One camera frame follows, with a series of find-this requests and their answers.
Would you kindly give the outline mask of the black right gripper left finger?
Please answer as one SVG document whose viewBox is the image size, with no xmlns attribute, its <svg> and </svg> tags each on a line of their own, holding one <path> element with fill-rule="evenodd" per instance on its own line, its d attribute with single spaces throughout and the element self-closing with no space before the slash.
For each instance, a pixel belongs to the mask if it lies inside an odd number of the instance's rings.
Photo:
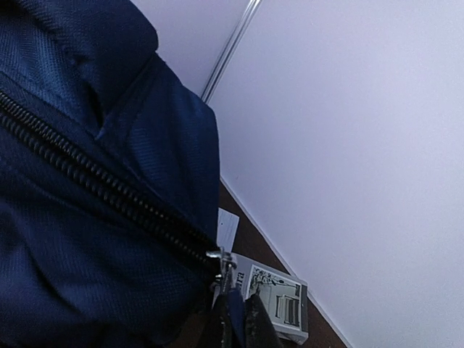
<svg viewBox="0 0 464 348">
<path fill-rule="evenodd" d="M 235 330 L 238 316 L 234 309 L 237 299 L 235 290 L 218 295 L 206 325 L 206 347 L 239 347 Z"/>
</svg>

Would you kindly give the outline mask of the navy blue student backpack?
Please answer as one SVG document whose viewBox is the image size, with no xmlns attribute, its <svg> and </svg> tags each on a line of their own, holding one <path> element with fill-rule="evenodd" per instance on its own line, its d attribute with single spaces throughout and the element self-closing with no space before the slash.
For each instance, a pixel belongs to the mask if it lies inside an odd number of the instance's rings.
<svg viewBox="0 0 464 348">
<path fill-rule="evenodd" d="M 220 264 L 214 112 L 131 1 L 1 3 L 1 345 L 165 347 Z"/>
</svg>

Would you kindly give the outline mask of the black white illustrated book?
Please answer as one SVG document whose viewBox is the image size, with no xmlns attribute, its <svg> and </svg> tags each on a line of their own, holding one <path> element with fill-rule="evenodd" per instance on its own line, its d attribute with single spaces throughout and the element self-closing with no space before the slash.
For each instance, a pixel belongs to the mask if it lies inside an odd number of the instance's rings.
<svg viewBox="0 0 464 348">
<path fill-rule="evenodd" d="M 236 258 L 236 285 L 242 297 L 256 294 L 279 338 L 304 344 L 309 337 L 307 284 L 287 273 L 240 254 Z"/>
</svg>

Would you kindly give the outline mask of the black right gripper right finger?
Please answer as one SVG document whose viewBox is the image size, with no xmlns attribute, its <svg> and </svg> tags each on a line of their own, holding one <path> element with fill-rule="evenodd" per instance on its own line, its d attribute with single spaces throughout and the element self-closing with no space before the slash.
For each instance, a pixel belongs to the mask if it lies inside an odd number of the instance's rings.
<svg viewBox="0 0 464 348">
<path fill-rule="evenodd" d="M 244 333 L 246 348 L 283 347 L 262 300 L 256 294 L 245 301 Z"/>
</svg>

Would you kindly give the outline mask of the grey cover thick book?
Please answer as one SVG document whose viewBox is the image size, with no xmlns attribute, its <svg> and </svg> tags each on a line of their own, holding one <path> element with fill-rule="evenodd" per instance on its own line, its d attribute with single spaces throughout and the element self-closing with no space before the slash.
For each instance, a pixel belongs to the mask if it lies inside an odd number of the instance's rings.
<svg viewBox="0 0 464 348">
<path fill-rule="evenodd" d="M 229 251 L 233 248 L 239 226 L 239 216 L 220 208 L 217 219 L 217 244 Z"/>
</svg>

